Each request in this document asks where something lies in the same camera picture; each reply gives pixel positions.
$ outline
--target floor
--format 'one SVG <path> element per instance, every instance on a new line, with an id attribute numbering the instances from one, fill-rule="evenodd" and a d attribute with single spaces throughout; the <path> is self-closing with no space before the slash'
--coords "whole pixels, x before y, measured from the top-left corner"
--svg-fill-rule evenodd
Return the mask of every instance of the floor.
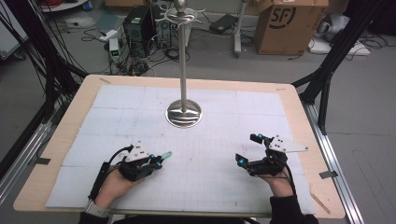
<path id="1" fill-rule="evenodd" d="M 101 13 L 94 10 L 89 14 L 98 21 Z M 255 20 L 248 18 L 244 25 L 252 25 Z M 117 28 L 120 22 L 118 18 L 112 25 Z M 83 36 L 83 31 L 63 34 L 69 51 L 87 71 L 94 74 L 105 70 L 108 62 L 104 44 L 83 42 Z M 385 38 L 390 44 L 396 44 L 395 36 Z M 237 59 L 230 53 L 232 50 L 231 37 L 193 31 L 188 47 L 191 57 L 187 62 L 187 77 L 291 83 L 314 72 L 325 58 L 325 55 L 306 52 L 290 60 L 294 57 L 257 55 L 254 47 L 243 47 Z M 373 49 L 368 57 L 344 60 L 332 79 L 327 132 L 365 223 L 388 224 L 396 220 L 396 177 L 392 170 L 396 158 L 395 53 L 396 48 L 386 47 Z M 178 77 L 178 69 L 178 63 L 161 63 L 149 70 L 147 76 Z M 0 65 L 1 159 L 43 102 L 43 91 L 28 59 L 8 60 Z M 27 167 L 1 205 L 0 223 L 77 223 L 78 214 L 22 213 L 12 208 L 32 168 Z M 268 219 L 260 219 L 260 222 L 268 223 Z M 320 223 L 348 222 L 339 219 L 320 220 Z"/>

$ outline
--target table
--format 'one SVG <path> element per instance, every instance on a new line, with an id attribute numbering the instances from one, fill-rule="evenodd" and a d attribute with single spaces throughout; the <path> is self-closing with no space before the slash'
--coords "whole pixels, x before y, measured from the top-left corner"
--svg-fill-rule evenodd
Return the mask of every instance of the table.
<path id="1" fill-rule="evenodd" d="M 36 212 L 79 212 L 73 209 L 52 209 L 45 206 L 55 184 L 60 166 L 67 151 L 72 146 L 78 129 L 85 119 L 96 93 L 103 85 L 129 85 L 178 88 L 179 79 L 158 77 L 109 77 L 90 75 L 85 78 L 64 118 L 43 151 L 42 157 L 49 158 L 48 165 L 37 164 L 27 179 L 14 203 L 18 211 Z M 282 101 L 289 121 L 293 139 L 310 150 L 300 153 L 310 193 L 314 199 L 318 218 L 344 218 L 345 210 L 330 178 L 321 179 L 319 173 L 327 171 L 316 138 L 311 130 L 306 114 L 294 87 L 290 84 L 251 83 L 237 81 L 188 79 L 188 88 L 231 91 L 262 91 L 277 93 Z"/>

